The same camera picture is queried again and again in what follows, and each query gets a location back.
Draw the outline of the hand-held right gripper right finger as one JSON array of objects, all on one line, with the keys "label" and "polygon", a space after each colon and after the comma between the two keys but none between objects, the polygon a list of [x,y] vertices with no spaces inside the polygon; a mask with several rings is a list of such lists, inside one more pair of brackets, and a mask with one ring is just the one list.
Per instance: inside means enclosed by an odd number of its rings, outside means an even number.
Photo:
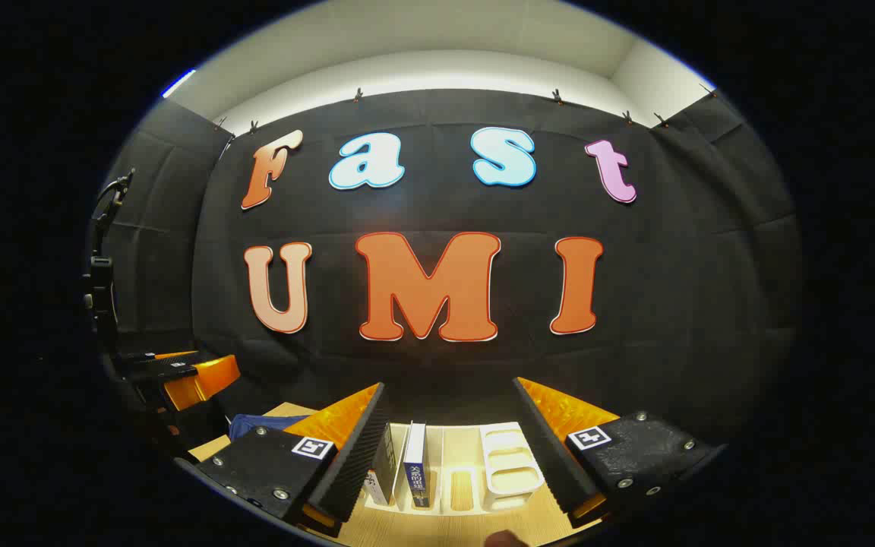
[{"label": "hand-held right gripper right finger", "polygon": [[645,409],[618,416],[557,389],[513,379],[520,428],[570,525],[632,518],[670,498],[726,444]]}]

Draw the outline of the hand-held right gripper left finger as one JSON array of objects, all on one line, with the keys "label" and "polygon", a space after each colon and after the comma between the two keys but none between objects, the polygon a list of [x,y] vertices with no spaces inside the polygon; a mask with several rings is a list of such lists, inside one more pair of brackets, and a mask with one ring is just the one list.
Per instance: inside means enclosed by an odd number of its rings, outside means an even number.
[{"label": "hand-held right gripper left finger", "polygon": [[283,430],[257,427],[192,467],[195,480],[294,536],[336,536],[389,425],[383,382]]}]

